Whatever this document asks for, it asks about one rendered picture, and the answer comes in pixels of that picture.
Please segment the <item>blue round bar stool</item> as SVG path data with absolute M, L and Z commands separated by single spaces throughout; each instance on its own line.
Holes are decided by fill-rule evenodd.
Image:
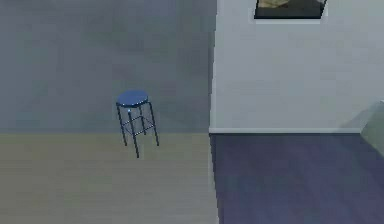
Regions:
M 143 114 L 144 105 L 149 107 L 150 119 Z M 115 106 L 123 143 L 125 146 L 128 145 L 127 135 L 130 135 L 137 158 L 140 157 L 137 137 L 141 134 L 146 135 L 149 129 L 154 131 L 156 145 L 160 145 L 153 105 L 144 90 L 128 90 L 121 93 Z

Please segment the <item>pale green furniture corner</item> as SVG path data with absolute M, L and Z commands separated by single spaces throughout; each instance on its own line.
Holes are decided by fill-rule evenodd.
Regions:
M 361 136 L 384 157 L 384 100 L 379 101 Z

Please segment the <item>dark framed wall picture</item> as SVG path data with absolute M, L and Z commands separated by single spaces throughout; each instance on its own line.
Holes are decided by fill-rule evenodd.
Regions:
M 327 0 L 257 0 L 255 19 L 320 19 Z

